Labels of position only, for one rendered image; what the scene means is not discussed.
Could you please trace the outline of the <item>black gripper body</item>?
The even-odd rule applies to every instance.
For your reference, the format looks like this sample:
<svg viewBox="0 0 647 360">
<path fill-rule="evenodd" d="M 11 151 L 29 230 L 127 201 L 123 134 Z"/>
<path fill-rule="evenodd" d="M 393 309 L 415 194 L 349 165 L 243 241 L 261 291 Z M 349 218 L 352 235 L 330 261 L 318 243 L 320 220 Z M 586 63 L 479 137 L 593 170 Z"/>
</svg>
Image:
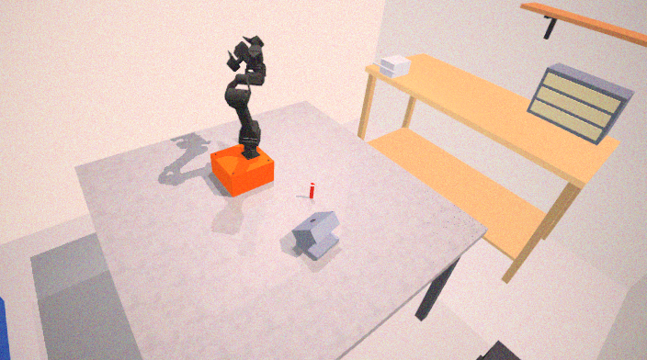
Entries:
<svg viewBox="0 0 647 360">
<path fill-rule="evenodd" d="M 253 43 L 253 45 L 252 45 L 252 46 L 254 46 L 254 45 L 260 45 L 261 47 L 263 47 L 263 46 L 265 45 L 265 43 L 264 43 L 264 42 L 263 42 L 263 41 L 262 41 L 258 36 L 255 36 L 254 38 L 252 38 L 252 41 L 251 41 L 251 42 Z M 248 58 L 247 58 L 247 59 L 248 59 L 248 60 L 247 60 L 247 61 L 245 61 L 245 60 L 243 60 L 243 59 L 242 59 L 242 58 L 240 58 L 240 57 L 239 57 L 237 60 L 235 60 L 234 58 L 231 58 L 230 60 L 228 60 L 228 61 L 226 62 L 226 64 L 227 64 L 227 65 L 228 65 L 228 66 L 229 66 L 229 67 L 230 67 L 234 72 L 236 72 L 236 71 L 241 67 L 239 64 L 240 64 L 242 61 L 244 61 L 246 64 L 250 64 L 250 57 L 248 56 Z"/>
</svg>

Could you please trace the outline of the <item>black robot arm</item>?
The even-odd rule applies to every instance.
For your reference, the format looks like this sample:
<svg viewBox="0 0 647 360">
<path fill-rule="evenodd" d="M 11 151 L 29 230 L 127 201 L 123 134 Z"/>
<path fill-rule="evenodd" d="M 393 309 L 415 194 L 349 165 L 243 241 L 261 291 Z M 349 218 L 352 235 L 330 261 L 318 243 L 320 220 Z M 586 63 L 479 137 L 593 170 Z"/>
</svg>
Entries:
<svg viewBox="0 0 647 360">
<path fill-rule="evenodd" d="M 245 61 L 248 60 L 248 56 L 250 57 L 250 64 L 246 65 L 245 74 L 238 73 L 235 75 L 235 78 L 227 85 L 224 94 L 226 103 L 230 107 L 235 108 L 242 123 L 238 140 L 238 144 L 243 144 L 244 147 L 244 151 L 241 154 L 246 160 L 250 160 L 260 156 L 256 146 L 258 146 L 261 137 L 261 129 L 259 128 L 258 121 L 252 120 L 248 109 L 248 103 L 252 94 L 250 85 L 262 86 L 264 84 L 267 66 L 264 64 L 264 55 L 260 45 L 254 45 L 248 48 L 241 41 L 234 47 L 233 55 Z M 249 72 L 249 70 L 253 70 L 253 72 Z M 239 84 L 247 85 L 248 90 L 235 89 Z"/>
</svg>

